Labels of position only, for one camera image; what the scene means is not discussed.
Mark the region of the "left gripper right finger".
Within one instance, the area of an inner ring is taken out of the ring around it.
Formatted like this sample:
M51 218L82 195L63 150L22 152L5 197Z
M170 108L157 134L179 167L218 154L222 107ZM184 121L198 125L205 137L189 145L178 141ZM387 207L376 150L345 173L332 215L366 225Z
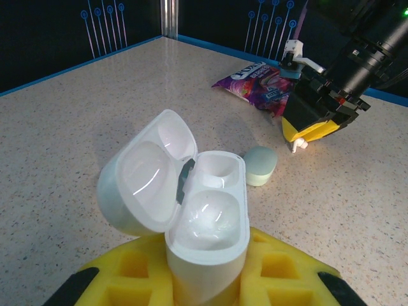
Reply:
M332 266L251 228L235 305L366 304Z

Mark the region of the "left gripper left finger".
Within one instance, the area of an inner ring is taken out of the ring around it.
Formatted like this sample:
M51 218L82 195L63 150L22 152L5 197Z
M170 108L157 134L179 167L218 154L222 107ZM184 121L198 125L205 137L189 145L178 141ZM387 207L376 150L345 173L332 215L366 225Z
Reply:
M85 264L47 305L174 305L164 235L126 242Z

